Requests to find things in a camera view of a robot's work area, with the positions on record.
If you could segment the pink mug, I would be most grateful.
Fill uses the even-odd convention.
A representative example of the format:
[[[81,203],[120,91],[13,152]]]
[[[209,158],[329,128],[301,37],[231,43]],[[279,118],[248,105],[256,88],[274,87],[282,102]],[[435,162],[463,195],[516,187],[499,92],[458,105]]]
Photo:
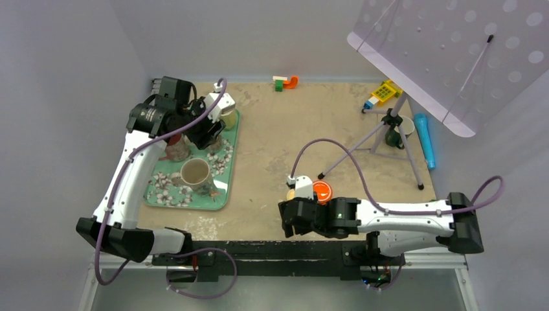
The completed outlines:
[[[185,137],[178,133],[170,138],[164,150],[165,155],[159,158],[159,161],[170,160],[173,162],[182,162],[190,156],[190,149],[186,144]]]

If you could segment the light green mug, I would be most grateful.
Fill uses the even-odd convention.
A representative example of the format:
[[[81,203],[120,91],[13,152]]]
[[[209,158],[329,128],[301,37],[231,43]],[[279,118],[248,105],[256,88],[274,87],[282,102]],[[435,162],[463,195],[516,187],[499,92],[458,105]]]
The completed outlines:
[[[238,116],[237,116],[237,110],[231,110],[226,113],[223,113],[219,116],[220,120],[225,123],[225,130],[229,131],[235,127]]]

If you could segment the orange mug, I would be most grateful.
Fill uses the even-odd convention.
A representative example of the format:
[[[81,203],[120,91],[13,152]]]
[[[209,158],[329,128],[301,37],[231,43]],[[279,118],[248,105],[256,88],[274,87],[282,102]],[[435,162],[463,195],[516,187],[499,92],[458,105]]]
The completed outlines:
[[[317,195],[318,202],[323,205],[326,205],[333,198],[333,189],[324,180],[313,182],[313,192]]]

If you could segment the tan floral mug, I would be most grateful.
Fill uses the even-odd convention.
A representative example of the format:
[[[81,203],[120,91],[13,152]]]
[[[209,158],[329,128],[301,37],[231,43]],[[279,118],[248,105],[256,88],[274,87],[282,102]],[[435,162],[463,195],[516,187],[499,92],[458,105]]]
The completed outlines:
[[[200,196],[208,196],[215,190],[211,167],[201,158],[186,161],[179,172],[170,176],[170,180],[174,185],[189,187]]]

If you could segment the beige floral mug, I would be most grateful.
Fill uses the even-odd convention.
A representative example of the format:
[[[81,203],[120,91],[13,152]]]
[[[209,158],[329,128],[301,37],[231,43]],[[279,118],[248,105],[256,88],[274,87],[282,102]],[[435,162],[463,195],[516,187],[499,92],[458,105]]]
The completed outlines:
[[[223,148],[223,136],[220,133],[213,142],[208,146],[207,150],[210,154],[216,154]]]

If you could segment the yellow mug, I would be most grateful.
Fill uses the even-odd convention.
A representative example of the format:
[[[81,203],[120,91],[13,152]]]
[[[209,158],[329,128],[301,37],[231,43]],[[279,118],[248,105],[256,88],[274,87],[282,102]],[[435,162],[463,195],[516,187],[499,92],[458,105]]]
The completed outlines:
[[[286,200],[292,200],[295,197],[295,190],[289,189],[286,194]]]

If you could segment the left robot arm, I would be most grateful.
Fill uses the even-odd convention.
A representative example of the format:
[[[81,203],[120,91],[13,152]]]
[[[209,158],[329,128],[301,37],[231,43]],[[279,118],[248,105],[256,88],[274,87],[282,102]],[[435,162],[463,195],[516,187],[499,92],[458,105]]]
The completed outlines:
[[[154,166],[171,137],[184,134],[198,149],[211,145],[223,131],[224,107],[233,107],[220,78],[212,99],[191,99],[193,83],[165,76],[159,92],[129,113],[122,155],[104,197],[93,215],[80,218],[76,232],[101,252],[134,262],[167,253],[178,265],[191,261],[193,247],[178,229],[139,229],[139,211]]]

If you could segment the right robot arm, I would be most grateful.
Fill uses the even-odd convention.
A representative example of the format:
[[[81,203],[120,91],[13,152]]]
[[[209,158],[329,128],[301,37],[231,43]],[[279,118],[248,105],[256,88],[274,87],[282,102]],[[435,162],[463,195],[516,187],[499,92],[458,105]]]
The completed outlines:
[[[427,203],[384,203],[380,209],[368,200],[344,197],[325,205],[293,198],[278,208],[288,238],[308,233],[336,239],[366,234],[363,254],[373,264],[438,246],[462,255],[484,252],[476,212],[461,192]]]

